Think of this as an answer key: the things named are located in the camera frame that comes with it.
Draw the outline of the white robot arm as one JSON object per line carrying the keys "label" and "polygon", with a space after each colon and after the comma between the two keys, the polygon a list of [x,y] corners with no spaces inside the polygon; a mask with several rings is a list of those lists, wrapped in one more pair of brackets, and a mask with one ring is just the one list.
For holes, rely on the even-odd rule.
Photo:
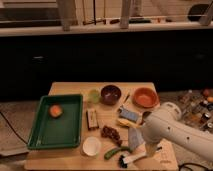
{"label": "white robot arm", "polygon": [[180,123],[181,116],[180,108],[172,102],[153,110],[142,125],[145,142],[158,144],[167,139],[213,162],[213,135]]}

